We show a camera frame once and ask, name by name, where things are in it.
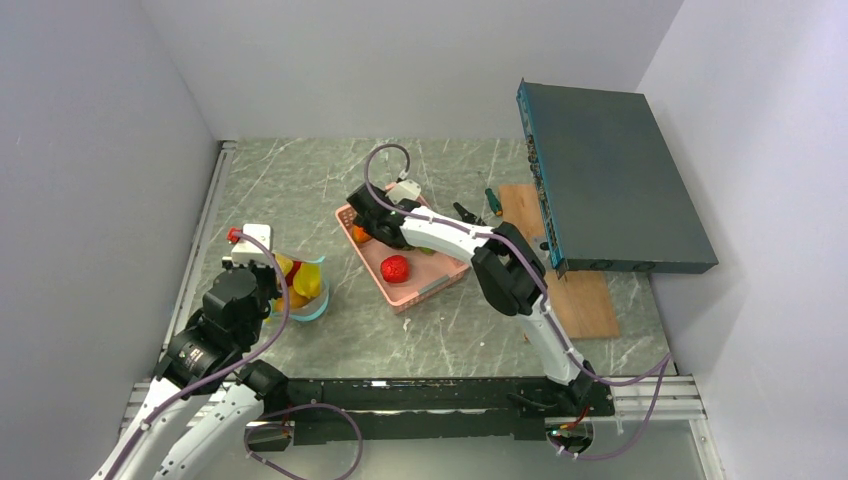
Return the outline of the orange red mango toy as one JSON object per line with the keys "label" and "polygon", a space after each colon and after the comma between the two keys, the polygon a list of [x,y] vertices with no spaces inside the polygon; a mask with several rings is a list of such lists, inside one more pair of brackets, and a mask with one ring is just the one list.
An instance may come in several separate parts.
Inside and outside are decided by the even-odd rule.
{"label": "orange red mango toy", "polygon": [[356,244],[365,244],[372,239],[364,228],[357,225],[351,228],[351,238]]}

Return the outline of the red cracked fruit toy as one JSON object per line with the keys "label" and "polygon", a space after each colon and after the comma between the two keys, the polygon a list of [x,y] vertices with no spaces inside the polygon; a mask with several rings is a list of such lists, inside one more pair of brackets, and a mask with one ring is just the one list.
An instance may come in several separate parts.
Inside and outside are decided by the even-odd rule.
{"label": "red cracked fruit toy", "polygon": [[405,283],[410,278],[410,264],[403,255],[386,257],[380,264],[383,280],[390,284]]}

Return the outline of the pink plastic basket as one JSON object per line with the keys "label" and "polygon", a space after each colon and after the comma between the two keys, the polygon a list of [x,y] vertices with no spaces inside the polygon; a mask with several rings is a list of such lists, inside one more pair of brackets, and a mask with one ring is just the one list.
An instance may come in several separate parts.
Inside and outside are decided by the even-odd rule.
{"label": "pink plastic basket", "polygon": [[[350,246],[362,261],[386,303],[396,314],[457,283],[469,270],[467,264],[442,253],[393,250],[376,240],[358,243],[352,234],[355,216],[356,212],[348,204],[335,211],[335,218]],[[404,283],[388,283],[382,277],[382,261],[392,255],[402,255],[407,260],[410,275]]]}

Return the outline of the yellow starfruit toy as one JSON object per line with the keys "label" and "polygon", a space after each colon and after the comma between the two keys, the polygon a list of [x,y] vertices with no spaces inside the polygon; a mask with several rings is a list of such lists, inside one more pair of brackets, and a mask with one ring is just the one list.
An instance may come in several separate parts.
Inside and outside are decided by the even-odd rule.
{"label": "yellow starfruit toy", "polygon": [[292,288],[302,296],[311,299],[318,297],[322,291],[320,265],[303,262],[300,270],[294,277]]}

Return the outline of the clear zip top bag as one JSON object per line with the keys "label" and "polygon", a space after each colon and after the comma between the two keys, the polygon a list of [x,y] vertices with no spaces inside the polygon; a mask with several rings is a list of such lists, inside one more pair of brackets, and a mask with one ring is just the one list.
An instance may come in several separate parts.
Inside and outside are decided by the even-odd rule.
{"label": "clear zip top bag", "polygon": [[274,256],[285,274],[289,318],[302,323],[320,318],[330,300],[329,284],[322,270],[325,257],[300,258],[279,252]]}

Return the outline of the yellow bumpy fruit toy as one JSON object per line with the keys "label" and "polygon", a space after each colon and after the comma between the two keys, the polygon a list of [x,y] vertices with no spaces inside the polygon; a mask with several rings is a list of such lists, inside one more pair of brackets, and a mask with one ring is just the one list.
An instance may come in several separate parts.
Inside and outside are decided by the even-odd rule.
{"label": "yellow bumpy fruit toy", "polygon": [[287,276],[294,266],[294,261],[291,258],[279,253],[275,253],[274,257],[283,275]]}

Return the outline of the red pomegranate toy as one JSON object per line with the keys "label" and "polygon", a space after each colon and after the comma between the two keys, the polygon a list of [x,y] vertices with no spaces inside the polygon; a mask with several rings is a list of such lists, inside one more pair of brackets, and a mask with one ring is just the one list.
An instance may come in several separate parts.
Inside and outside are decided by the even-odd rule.
{"label": "red pomegranate toy", "polygon": [[302,266],[302,262],[297,261],[297,260],[292,260],[291,262],[288,263],[287,268],[286,268],[286,276],[285,276],[285,281],[286,281],[287,286],[293,285],[294,277],[296,276],[296,274],[300,270],[301,266]]}

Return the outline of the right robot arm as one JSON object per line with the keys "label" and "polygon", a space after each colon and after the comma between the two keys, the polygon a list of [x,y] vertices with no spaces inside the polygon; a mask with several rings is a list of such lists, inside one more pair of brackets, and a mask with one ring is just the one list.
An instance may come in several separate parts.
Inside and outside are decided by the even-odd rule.
{"label": "right robot arm", "polygon": [[545,376],[555,382],[550,391],[555,409],[574,415],[588,404],[591,370],[554,312],[544,265],[514,225],[459,222],[415,200],[394,204],[368,182],[348,195],[347,203],[356,213],[355,224],[380,243],[423,247],[469,265],[489,305],[521,322]]}

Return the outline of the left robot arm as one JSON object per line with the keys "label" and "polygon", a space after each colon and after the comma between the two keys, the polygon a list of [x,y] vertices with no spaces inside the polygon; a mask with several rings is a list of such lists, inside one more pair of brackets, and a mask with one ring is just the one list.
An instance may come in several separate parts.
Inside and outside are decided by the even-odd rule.
{"label": "left robot arm", "polygon": [[279,295],[270,266],[229,266],[219,274],[170,341],[141,407],[94,478],[175,478],[185,471],[197,442],[189,422],[225,377],[252,359],[270,301]]}

